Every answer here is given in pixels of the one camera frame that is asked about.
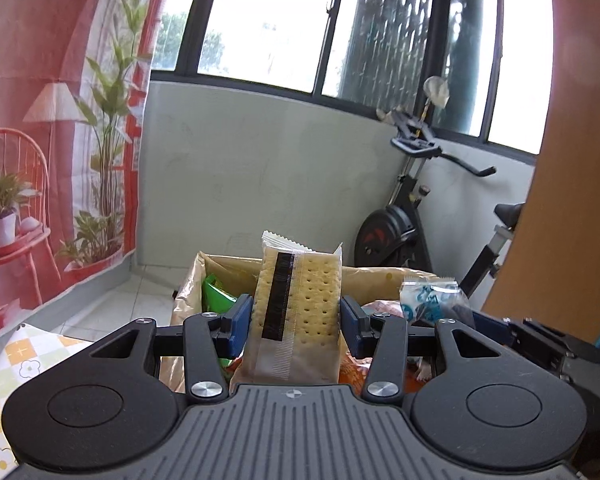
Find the curtain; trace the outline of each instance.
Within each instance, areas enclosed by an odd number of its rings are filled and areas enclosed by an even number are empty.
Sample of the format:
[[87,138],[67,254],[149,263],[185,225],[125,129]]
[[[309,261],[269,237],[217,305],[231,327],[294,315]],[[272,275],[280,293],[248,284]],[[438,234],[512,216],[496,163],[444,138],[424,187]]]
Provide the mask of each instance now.
[[136,248],[163,0],[0,0],[0,331]]

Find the black label strip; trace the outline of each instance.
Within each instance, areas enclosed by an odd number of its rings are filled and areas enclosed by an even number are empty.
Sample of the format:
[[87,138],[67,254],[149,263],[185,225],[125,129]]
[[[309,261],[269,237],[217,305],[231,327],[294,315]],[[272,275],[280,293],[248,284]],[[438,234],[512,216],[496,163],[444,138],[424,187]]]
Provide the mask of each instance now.
[[269,303],[264,316],[262,338],[282,341],[285,332],[286,306],[289,301],[291,274],[294,271],[294,256],[291,253],[278,253],[276,269],[271,280]]

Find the window frame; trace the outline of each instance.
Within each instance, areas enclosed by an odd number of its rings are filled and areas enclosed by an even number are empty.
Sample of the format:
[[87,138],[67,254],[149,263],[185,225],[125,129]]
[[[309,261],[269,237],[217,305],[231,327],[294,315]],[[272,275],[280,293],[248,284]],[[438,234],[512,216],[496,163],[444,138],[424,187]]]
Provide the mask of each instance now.
[[[424,109],[426,96],[422,86],[427,77],[442,73],[446,37],[448,33],[448,14],[451,0],[433,0],[431,16],[429,19],[429,30],[427,31],[427,47],[424,53],[418,92],[416,96],[414,113],[420,114]],[[363,116],[369,119],[377,119],[375,108],[335,98],[322,94],[327,66],[331,55],[331,45],[338,19],[341,0],[333,0],[331,9],[327,10],[329,19],[326,25],[324,39],[318,67],[316,70],[314,88],[311,92],[273,86],[270,84],[246,81],[226,76],[215,76],[198,73],[198,63],[202,54],[203,41],[206,34],[208,20],[214,0],[193,0],[187,22],[182,35],[182,42],[178,52],[178,59],[174,70],[151,70],[152,81],[165,81],[177,83],[190,83],[215,88],[230,88],[242,91],[256,92],[286,99],[297,100],[309,104],[334,108],[343,112]],[[487,101],[480,136],[472,137],[459,132],[452,132],[443,128],[434,127],[436,136],[440,139],[451,140],[459,144],[472,146],[497,155],[506,156],[534,166],[537,155],[503,144],[497,144],[489,140],[489,131],[493,119],[498,81],[500,78],[500,63],[502,58],[502,41],[504,36],[504,0],[498,0],[496,13],[496,42],[491,66],[491,76]],[[432,118],[432,110],[427,117]]]
[[[448,15],[449,15],[450,0],[434,0],[434,9],[432,10],[431,19],[434,26],[430,26],[430,31],[433,31],[432,49],[429,64],[425,64],[423,68],[424,75],[439,75],[442,73],[444,57],[446,51],[446,39],[448,34]],[[434,127],[433,131],[439,139],[451,140],[459,144],[473,146],[487,152],[497,155],[513,158],[525,164],[534,166],[536,164],[537,155],[523,150],[518,150],[504,144],[498,144],[489,140],[491,129],[491,121],[493,120],[493,111],[495,109],[496,96],[498,92],[498,83],[500,80],[500,63],[502,62],[502,42],[504,38],[504,0],[498,0],[496,13],[496,41],[493,53],[493,62],[491,65],[491,76],[489,81],[489,89],[487,92],[487,100],[484,109],[484,117],[482,118],[482,127],[478,137],[472,137],[459,132],[452,132],[444,128]],[[419,98],[416,100],[416,111],[424,108],[426,98],[422,88],[420,89]],[[429,120],[432,118],[432,111],[427,116]]]
[[[231,88],[249,92],[293,99],[305,103],[334,108],[343,112],[348,112],[355,115],[360,115],[369,119],[377,119],[376,109],[353,101],[347,101],[336,97],[331,97],[322,94],[324,88],[324,80],[327,73],[327,66],[331,55],[331,45],[333,44],[333,36],[335,33],[338,13],[340,11],[341,0],[332,0],[331,9],[326,9],[329,15],[325,28],[324,38],[320,51],[320,58],[314,79],[314,88],[311,92],[303,92],[279,86],[273,86],[266,83],[257,83],[253,81],[245,81],[242,79],[234,79],[225,76],[215,76],[209,74],[198,73],[198,63],[202,54],[203,41],[205,39],[206,28],[208,25],[211,8],[214,0],[193,0],[187,23],[182,35],[182,43],[178,52],[178,59],[174,70],[151,70],[152,81],[167,81],[178,83],[191,83],[202,86],[211,86],[217,88]],[[432,19],[435,16],[436,0],[433,0],[431,8],[431,18],[429,22],[429,30],[427,31],[427,47],[424,53],[422,69],[420,70],[420,79],[418,88],[421,88],[426,72],[427,61],[430,56],[430,42],[433,40],[434,28],[432,27]],[[420,92],[417,94],[416,104],[414,109],[419,106]]]

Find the ribbed black plate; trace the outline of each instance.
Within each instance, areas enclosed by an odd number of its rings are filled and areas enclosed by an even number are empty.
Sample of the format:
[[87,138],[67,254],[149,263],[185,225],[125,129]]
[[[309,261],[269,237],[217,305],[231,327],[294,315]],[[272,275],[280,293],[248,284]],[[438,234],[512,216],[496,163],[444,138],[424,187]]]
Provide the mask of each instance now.
[[348,386],[240,386],[221,404],[190,408],[162,446],[127,466],[64,476],[24,465],[8,478],[576,480],[577,476],[564,465],[520,475],[462,468],[424,446],[397,408],[367,404]]

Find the metal screw cap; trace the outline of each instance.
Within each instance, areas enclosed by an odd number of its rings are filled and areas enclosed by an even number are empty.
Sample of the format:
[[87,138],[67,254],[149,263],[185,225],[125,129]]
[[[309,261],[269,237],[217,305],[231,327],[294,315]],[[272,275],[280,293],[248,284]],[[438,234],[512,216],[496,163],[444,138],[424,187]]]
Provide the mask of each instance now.
[[366,390],[375,397],[391,397],[398,393],[398,386],[387,381],[377,381],[371,383]]
[[196,397],[215,397],[222,393],[222,386],[213,381],[200,381],[191,387],[191,394]]

